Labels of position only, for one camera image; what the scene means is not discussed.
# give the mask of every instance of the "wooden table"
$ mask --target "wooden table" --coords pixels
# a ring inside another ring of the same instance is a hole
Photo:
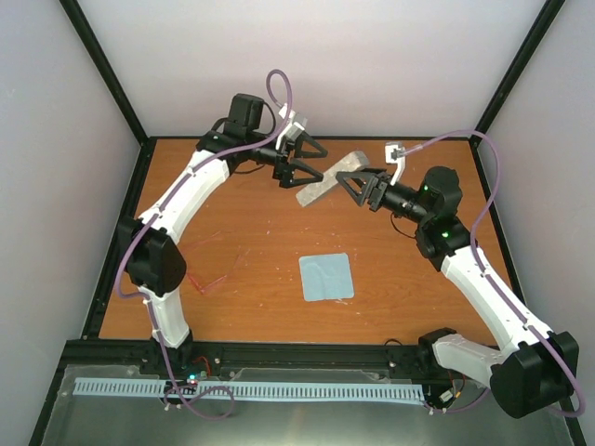
[[[364,151],[372,166],[386,166],[385,141],[321,142],[329,156],[307,160],[321,171],[356,150]],[[195,143],[158,141],[139,213],[178,176]],[[414,144],[408,141],[406,146]],[[470,228],[485,199],[468,143],[440,142],[410,156],[402,182],[417,188],[433,165],[458,172],[463,190],[458,214]],[[420,335],[448,326],[470,340],[494,343],[466,298],[421,256],[415,241],[392,228],[387,210],[373,213],[360,208],[343,189],[301,208],[295,197],[298,190],[279,188],[268,166],[250,175],[234,175],[186,228],[180,251],[188,263],[188,275],[181,295],[195,340],[378,344],[395,337],[416,343]],[[397,223],[413,233],[413,224]],[[506,277],[489,218],[480,226],[478,240],[498,273]],[[355,297],[306,302],[298,259],[332,253],[349,256]],[[124,288],[133,290],[127,277]],[[150,335],[142,303],[112,294],[100,337],[146,339]]]

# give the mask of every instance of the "gray wall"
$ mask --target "gray wall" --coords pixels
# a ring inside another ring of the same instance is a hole
[[[287,72],[313,135],[477,124],[543,0],[82,0],[151,135],[202,135]]]
[[[25,444],[80,336],[138,153],[58,1],[0,14],[0,443]]]
[[[527,301],[581,347],[588,444],[595,444],[594,20],[591,0],[566,2],[490,131],[503,161],[497,208]]]

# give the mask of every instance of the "blue cloth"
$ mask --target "blue cloth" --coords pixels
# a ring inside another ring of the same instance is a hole
[[[300,257],[299,272],[307,302],[351,299],[354,295],[350,260],[345,253]]]

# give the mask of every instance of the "gray block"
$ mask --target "gray block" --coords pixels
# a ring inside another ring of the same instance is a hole
[[[356,172],[370,165],[368,157],[362,151],[352,151],[343,157],[338,163],[324,172],[324,178],[320,183],[312,183],[296,194],[297,202],[306,207],[323,198],[338,183],[335,175],[337,172]]]

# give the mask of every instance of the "black metal frame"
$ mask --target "black metal frame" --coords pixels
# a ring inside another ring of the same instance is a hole
[[[131,178],[126,197],[120,212],[121,216],[133,216],[139,202],[156,141],[159,137],[149,138],[134,112],[132,105],[126,97],[107,57],[103,53],[95,34],[93,33],[83,10],[76,0],[60,0],[66,14],[71,20],[81,41],[86,47],[89,56],[95,62],[106,86],[109,88],[120,111],[124,115],[130,129],[137,138],[141,149],[139,158]],[[504,78],[490,100],[477,130],[486,132],[495,120],[510,91],[522,74],[525,66],[532,57],[550,24],[564,4],[564,0],[547,0],[539,12],[535,23],[524,39],[514,60],[511,62]],[[198,138],[198,137],[161,137],[161,138]],[[418,137],[322,137],[326,139],[424,139]],[[480,139],[463,139],[469,142],[473,160],[475,162],[483,192],[486,198],[490,194],[490,187],[483,170],[478,154]],[[522,290],[514,269],[510,251],[504,238],[504,233],[497,211],[494,206],[490,215],[496,229],[496,236],[502,250],[502,255],[516,295],[522,299]],[[30,444],[41,444],[49,416],[57,396],[60,382],[66,366],[69,364],[137,364],[141,371],[146,373],[163,373],[159,365],[152,360],[151,341],[126,341],[99,339],[99,330],[103,322],[105,310],[111,295],[112,284],[115,279],[118,253],[115,243],[115,232],[110,243],[106,261],[99,277],[99,284],[93,296],[91,307],[87,314],[85,327],[80,340],[68,341],[59,366],[52,380],[47,394],[46,404],[40,414]],[[259,343],[205,343],[192,344],[193,355],[204,355],[209,358],[214,366],[214,372],[224,377],[229,372],[240,370],[244,367],[263,368],[332,368],[332,369],[360,369],[368,372],[387,375],[391,378],[411,379],[422,384],[427,390],[428,386],[441,386],[448,383],[446,372],[436,372],[427,376],[417,367],[417,346],[341,346],[341,345],[297,345],[297,344],[259,344]],[[570,400],[562,401],[565,410],[572,410]],[[571,436],[575,445],[586,444],[580,425],[575,419],[568,419]]]

